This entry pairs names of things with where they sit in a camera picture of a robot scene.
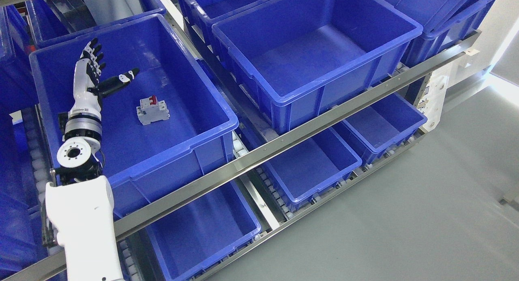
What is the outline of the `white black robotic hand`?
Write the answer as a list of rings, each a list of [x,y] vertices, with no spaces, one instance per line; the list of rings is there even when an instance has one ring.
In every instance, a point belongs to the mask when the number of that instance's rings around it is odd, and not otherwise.
[[[73,78],[74,105],[68,112],[68,118],[86,116],[100,122],[102,100],[127,87],[139,74],[139,68],[133,68],[122,74],[100,81],[106,63],[98,38],[89,41],[76,61]]]

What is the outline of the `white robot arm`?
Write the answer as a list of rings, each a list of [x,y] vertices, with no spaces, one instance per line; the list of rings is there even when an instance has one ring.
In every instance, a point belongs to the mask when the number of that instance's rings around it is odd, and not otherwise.
[[[97,159],[101,124],[90,115],[58,116],[63,144],[48,182],[45,210],[64,248],[69,281],[122,281],[124,276],[114,233],[114,198],[103,165]]]

